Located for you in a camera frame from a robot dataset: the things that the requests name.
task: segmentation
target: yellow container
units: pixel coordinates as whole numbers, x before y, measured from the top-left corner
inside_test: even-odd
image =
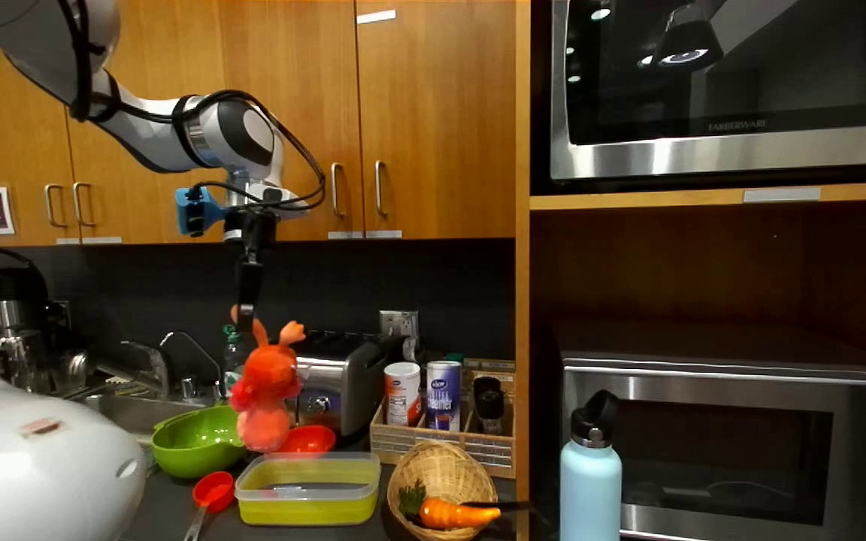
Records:
[[[360,452],[260,458],[235,482],[251,525],[358,525],[375,511],[378,461]]]

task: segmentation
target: can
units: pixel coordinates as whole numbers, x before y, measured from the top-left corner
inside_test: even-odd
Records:
[[[426,364],[426,419],[431,430],[461,430],[461,362]]]
[[[386,367],[386,424],[415,426],[421,421],[421,367],[397,362]]]

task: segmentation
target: faucet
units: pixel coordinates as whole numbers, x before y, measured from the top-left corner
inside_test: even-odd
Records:
[[[155,345],[144,345],[144,343],[132,343],[132,341],[120,341],[120,345],[149,357],[155,380],[159,384],[159,400],[168,400],[172,384],[168,384],[168,364],[166,364],[162,353]]]
[[[166,350],[172,341],[186,341],[205,362],[212,362],[218,367],[220,400],[229,400],[227,364],[220,357],[214,357],[212,353],[205,353],[205,345],[186,332],[166,332],[162,341],[159,341],[159,350]]]

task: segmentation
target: cabinet door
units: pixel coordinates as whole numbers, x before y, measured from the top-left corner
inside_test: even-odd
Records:
[[[224,87],[214,0],[120,0],[120,43],[108,72],[144,98],[212,93]],[[176,189],[227,182],[224,168],[159,175],[92,123],[69,120],[72,178],[82,184],[85,245],[183,245]]]
[[[368,236],[514,239],[514,2],[358,6]]]
[[[69,225],[69,138],[66,109],[21,77],[0,54],[0,186],[10,193],[16,236],[0,236],[4,248],[54,245],[76,239]]]
[[[279,242],[360,239],[360,149],[352,0],[220,2],[227,80],[252,93],[296,133],[329,175],[324,202],[284,219]],[[284,186],[317,189],[317,175],[287,145]]]

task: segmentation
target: oven door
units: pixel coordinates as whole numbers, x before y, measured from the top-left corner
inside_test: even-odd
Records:
[[[553,184],[866,165],[866,0],[553,0],[552,23]]]
[[[567,367],[567,413],[623,400],[626,536],[866,537],[866,387],[658,367]]]

